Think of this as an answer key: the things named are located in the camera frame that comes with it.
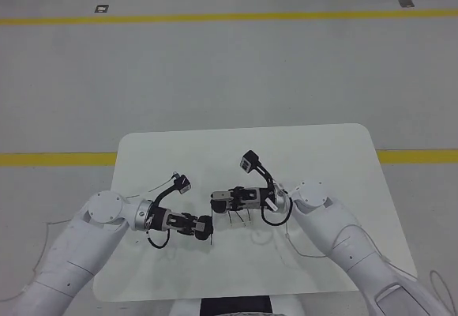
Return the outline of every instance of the white table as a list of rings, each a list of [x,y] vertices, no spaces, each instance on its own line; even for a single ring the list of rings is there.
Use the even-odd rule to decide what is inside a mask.
[[[192,190],[173,193],[161,205],[209,215],[214,190],[265,185],[256,172],[248,175],[239,167],[249,149],[286,188],[303,179],[322,180],[382,252],[416,274],[370,135],[358,124],[129,134],[118,147],[111,189],[153,199],[160,190],[146,192],[177,171],[187,175]],[[299,257],[284,238],[284,227],[265,225],[258,212],[252,220],[251,225],[232,227],[227,215],[216,214],[212,246],[209,240],[172,231],[167,247],[156,250],[145,233],[129,230],[96,276],[94,294],[102,301],[121,302],[356,289],[330,260]],[[295,245],[318,254],[294,219],[289,223]],[[156,243],[164,241],[163,232],[151,235]]]

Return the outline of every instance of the white cable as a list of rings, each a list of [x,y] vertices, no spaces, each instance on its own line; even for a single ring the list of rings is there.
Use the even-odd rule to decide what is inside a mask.
[[[36,263],[34,264],[34,267],[32,267],[32,277],[31,279],[29,280],[29,282],[21,289],[20,292],[18,292],[17,294],[13,295],[13,296],[10,296],[10,297],[7,297],[5,299],[0,299],[0,303],[3,303],[3,302],[8,302],[8,301],[11,301],[11,300],[14,300],[16,299],[17,297],[19,297],[20,295],[24,294],[25,291],[27,290],[27,288],[32,284],[32,282],[34,281],[34,279],[36,279],[36,276],[37,276],[37,269],[38,269],[38,265],[39,263],[41,262],[41,259],[43,259],[43,256],[45,255],[45,250],[47,249],[47,244],[48,244],[48,235],[49,235],[49,232],[50,232],[50,225],[56,225],[56,224],[62,224],[62,223],[66,223],[66,222],[69,222],[71,219],[69,220],[60,220],[58,222],[46,222],[45,225],[47,226],[47,231],[46,231],[46,234],[45,234],[45,242],[43,243],[43,246],[41,248],[41,252],[39,253],[39,257],[38,257],[38,260],[36,261]]]
[[[301,252],[298,251],[298,249],[295,247],[294,243],[292,243],[292,240],[291,240],[291,237],[289,235],[289,231],[288,231],[288,226],[287,226],[287,223],[285,223],[285,238],[289,241],[289,243],[291,244],[292,248],[295,250],[295,252],[300,255],[301,257],[306,257],[306,258],[326,258],[328,256],[330,256],[334,250],[334,247],[336,246],[336,241],[338,240],[338,238],[340,237],[341,235],[341,232],[344,231],[346,228],[349,228],[349,227],[357,227],[359,228],[362,232],[364,232],[364,234],[368,237],[368,239],[371,241],[371,243],[373,244],[373,247],[374,249],[377,251],[378,255],[380,256],[380,258],[385,262],[387,263],[388,265],[390,265],[391,267],[393,267],[394,269],[400,271],[401,273],[405,274],[406,276],[410,277],[412,280],[415,280],[415,281],[418,281],[417,277],[415,277],[414,275],[412,275],[411,273],[408,273],[406,271],[404,271],[403,269],[401,268],[398,268],[397,266],[395,266],[393,263],[390,262],[390,260],[384,256],[381,252],[380,252],[380,249],[378,249],[378,246],[377,244],[374,242],[373,238],[371,238],[370,234],[368,234],[368,232],[362,228],[361,226],[358,226],[356,224],[349,224],[343,228],[341,228],[340,232],[338,232],[338,235],[336,235],[336,237],[334,238],[334,241],[332,242],[332,246],[331,246],[331,250],[328,252],[328,254],[326,255],[323,255],[323,256],[314,256],[314,255],[310,255],[310,254],[302,254]],[[433,276],[436,275],[438,277],[438,279],[440,279],[441,283],[443,284],[443,286],[445,287],[445,290],[447,291],[447,294],[449,295],[449,300],[450,300],[450,304],[452,305],[452,309],[449,308],[447,306],[447,304],[445,303],[445,301],[443,300],[443,298],[441,297],[441,295],[438,293],[437,289],[436,289],[436,285],[434,284],[433,282]],[[458,311],[456,309],[456,304],[454,303],[454,300],[453,300],[453,297],[452,297],[452,293],[450,292],[450,289],[449,289],[449,286],[446,284],[445,280],[443,280],[443,277],[441,276],[441,274],[436,271],[436,270],[431,270],[429,272],[429,280],[430,280],[430,283],[431,283],[431,286],[433,288],[433,291],[434,291],[434,294],[436,295],[436,297],[439,299],[439,301],[441,302],[441,304],[443,304],[443,306],[445,307],[446,310],[448,310],[450,312],[450,314],[452,314],[453,316],[458,316]]]

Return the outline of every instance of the metal bracket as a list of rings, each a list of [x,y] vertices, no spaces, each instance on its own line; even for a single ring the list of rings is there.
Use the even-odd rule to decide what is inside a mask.
[[[401,8],[415,8],[412,0],[399,0]]]

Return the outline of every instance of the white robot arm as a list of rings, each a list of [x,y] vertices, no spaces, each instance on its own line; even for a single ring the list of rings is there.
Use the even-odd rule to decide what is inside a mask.
[[[190,189],[187,178],[178,174],[171,187],[155,201],[130,202],[115,192],[94,194],[67,224],[48,252],[38,277],[12,310],[13,316],[60,316],[73,297],[103,268],[127,231],[167,231],[195,235],[206,240],[213,232],[212,218],[173,213],[159,206],[169,193]],[[148,237],[148,241],[157,246]]]
[[[313,244],[354,282],[370,316],[451,315],[419,282],[399,274],[366,237],[359,222],[319,182],[302,182],[290,194],[292,216]]]

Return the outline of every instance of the black cable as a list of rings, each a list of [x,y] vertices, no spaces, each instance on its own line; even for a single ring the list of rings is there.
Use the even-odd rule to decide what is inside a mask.
[[[169,235],[170,235],[170,232],[169,232],[169,229],[168,229],[168,230],[167,230],[167,238],[166,238],[166,241],[165,241],[161,246],[158,246],[158,245],[156,245],[156,244],[152,241],[152,239],[150,238],[150,234],[149,234],[148,231],[147,231],[147,239],[148,239],[148,242],[149,242],[154,248],[156,248],[156,249],[163,249],[163,248],[167,245],[167,243],[169,242]]]
[[[289,218],[291,218],[291,214],[292,214],[292,199],[289,198],[289,211],[287,213],[287,216],[285,216],[285,219],[282,220],[281,222],[279,223],[272,223],[270,222],[269,220],[266,220],[266,216],[264,216],[264,206],[261,207],[261,217],[262,217],[262,220],[267,224],[267,225],[270,225],[270,226],[281,226],[285,223],[287,223],[287,221],[289,220]]]
[[[161,192],[156,197],[156,199],[152,202],[152,204],[155,205],[155,206],[159,206],[159,203],[162,201],[162,199],[165,198],[168,194],[170,194],[171,192],[173,192],[175,190],[177,190],[175,185],[168,187],[166,190]]]
[[[176,186],[172,185],[172,186],[168,187],[166,190],[164,190],[163,192],[161,192],[156,197],[156,199],[152,202],[152,204],[150,205],[150,208],[153,209],[154,207],[159,207],[159,203],[162,201],[162,199],[165,198],[168,194],[172,193],[175,190],[176,190]],[[169,237],[170,237],[170,230],[169,229],[167,229],[166,241],[160,246],[152,241],[152,239],[150,238],[150,234],[149,234],[148,230],[146,231],[146,233],[147,233],[148,242],[156,249],[163,249],[167,245],[167,243],[169,243]]]

